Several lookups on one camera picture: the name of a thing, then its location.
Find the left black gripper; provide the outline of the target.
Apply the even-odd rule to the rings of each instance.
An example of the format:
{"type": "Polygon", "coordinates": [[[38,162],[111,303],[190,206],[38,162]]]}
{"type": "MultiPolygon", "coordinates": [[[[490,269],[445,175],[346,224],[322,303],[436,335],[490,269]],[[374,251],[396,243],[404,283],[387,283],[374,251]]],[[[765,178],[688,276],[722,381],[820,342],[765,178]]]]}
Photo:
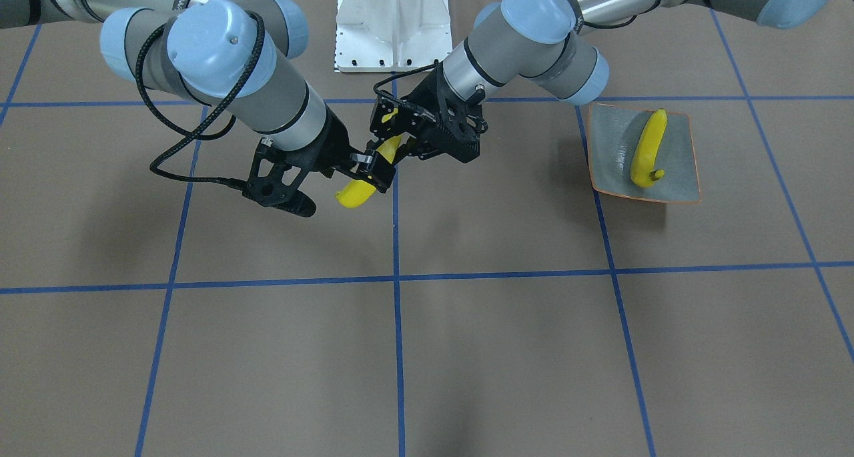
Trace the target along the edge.
{"type": "Polygon", "coordinates": [[[428,160],[448,154],[462,163],[481,154],[481,135],[487,131],[482,102],[487,98],[485,86],[476,84],[474,94],[461,98],[451,88],[442,63],[433,63],[403,72],[402,77],[426,72],[415,88],[397,98],[387,91],[376,92],[369,131],[369,149],[397,135],[408,135],[397,147],[394,164],[403,159],[428,160]]]}

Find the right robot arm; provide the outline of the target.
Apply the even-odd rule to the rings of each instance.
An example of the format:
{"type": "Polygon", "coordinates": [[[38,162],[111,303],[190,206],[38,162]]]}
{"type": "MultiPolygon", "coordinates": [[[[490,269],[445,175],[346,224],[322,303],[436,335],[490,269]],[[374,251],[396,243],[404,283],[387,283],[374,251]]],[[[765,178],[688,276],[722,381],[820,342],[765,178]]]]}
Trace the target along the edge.
{"type": "Polygon", "coordinates": [[[231,187],[264,207],[310,215],[301,192],[312,172],[350,178],[338,193],[356,207],[396,176],[388,139],[354,149],[339,117],[291,64],[308,43],[291,0],[2,0],[2,28],[59,21],[100,23],[110,70],[135,84],[153,116],[180,140],[150,163],[176,181],[231,187]],[[182,176],[163,164],[196,141],[241,122],[260,141],[247,178],[182,176]]]}

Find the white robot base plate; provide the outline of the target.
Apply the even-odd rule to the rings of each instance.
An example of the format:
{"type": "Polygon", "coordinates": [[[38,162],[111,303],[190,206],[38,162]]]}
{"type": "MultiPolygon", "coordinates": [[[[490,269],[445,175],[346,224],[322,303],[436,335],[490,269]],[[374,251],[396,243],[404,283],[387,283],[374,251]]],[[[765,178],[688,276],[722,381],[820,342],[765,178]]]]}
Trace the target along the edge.
{"type": "Polygon", "coordinates": [[[337,0],[334,70],[403,72],[452,52],[449,0],[337,0]]]}

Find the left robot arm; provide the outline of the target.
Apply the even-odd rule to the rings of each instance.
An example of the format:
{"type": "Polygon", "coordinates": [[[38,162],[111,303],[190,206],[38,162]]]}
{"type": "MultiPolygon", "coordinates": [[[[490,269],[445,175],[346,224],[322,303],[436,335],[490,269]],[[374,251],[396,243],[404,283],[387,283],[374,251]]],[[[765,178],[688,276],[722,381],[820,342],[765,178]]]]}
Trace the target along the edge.
{"type": "Polygon", "coordinates": [[[483,8],[472,31],[408,95],[375,85],[370,131],[378,143],[397,135],[391,162],[448,154],[467,163],[480,153],[488,125],[482,104],[516,77],[531,80],[559,101],[585,105],[610,76],[604,55],[584,34],[617,29],[659,7],[693,4],[760,26],[790,29],[829,0],[501,0],[483,8]]]}

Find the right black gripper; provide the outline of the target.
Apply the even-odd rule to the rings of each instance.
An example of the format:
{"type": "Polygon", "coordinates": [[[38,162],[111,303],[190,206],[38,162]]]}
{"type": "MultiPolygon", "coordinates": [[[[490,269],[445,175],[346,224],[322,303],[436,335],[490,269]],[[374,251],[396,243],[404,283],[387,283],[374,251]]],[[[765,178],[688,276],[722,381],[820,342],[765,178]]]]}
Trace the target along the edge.
{"type": "Polygon", "coordinates": [[[268,156],[274,164],[286,168],[321,172],[327,177],[339,170],[348,173],[356,166],[355,177],[347,185],[348,195],[372,195],[375,191],[387,192],[396,177],[396,166],[382,152],[360,153],[350,145],[350,136],[344,123],[327,107],[324,125],[315,139],[302,149],[286,151],[274,147],[268,156]]]}

